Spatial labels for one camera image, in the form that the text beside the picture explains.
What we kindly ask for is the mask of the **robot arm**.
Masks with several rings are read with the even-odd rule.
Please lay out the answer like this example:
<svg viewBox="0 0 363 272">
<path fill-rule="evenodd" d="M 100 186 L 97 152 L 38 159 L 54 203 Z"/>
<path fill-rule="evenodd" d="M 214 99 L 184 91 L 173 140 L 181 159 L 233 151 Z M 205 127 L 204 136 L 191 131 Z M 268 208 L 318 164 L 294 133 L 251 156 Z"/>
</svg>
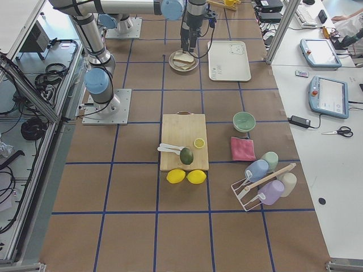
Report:
<svg viewBox="0 0 363 272">
<path fill-rule="evenodd" d="M 115 59 L 106 49 L 93 12 L 101 8 L 100 1 L 50 1 L 53 8 L 70 16 L 76 32 L 87 52 L 89 70 L 84 83 L 90 93 L 95 112 L 109 114 L 116 111 L 119 101 L 115 98 L 112 76 Z"/>
<path fill-rule="evenodd" d="M 180 40 L 184 53 L 193 53 L 204 20 L 210 28 L 216 24 L 217 14 L 206 1 L 95 1 L 99 14 L 154 14 L 167 20 L 181 19 Z"/>
</svg>

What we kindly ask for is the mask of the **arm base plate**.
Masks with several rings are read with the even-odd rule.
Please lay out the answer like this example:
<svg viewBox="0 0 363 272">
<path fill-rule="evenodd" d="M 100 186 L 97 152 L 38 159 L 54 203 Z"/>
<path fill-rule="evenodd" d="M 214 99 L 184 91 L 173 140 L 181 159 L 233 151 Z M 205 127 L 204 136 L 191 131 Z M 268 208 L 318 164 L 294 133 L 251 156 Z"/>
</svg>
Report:
<svg viewBox="0 0 363 272">
<path fill-rule="evenodd" d="M 107 39 L 139 39 L 141 33 L 142 18 L 129 17 L 119 21 L 115 28 L 108 29 Z"/>
<path fill-rule="evenodd" d="M 99 104 L 96 107 L 86 107 L 81 113 L 83 125 L 126 125 L 128 123 L 131 102 L 131 89 L 114 89 L 114 97 L 106 109 L 101 110 Z"/>
</svg>

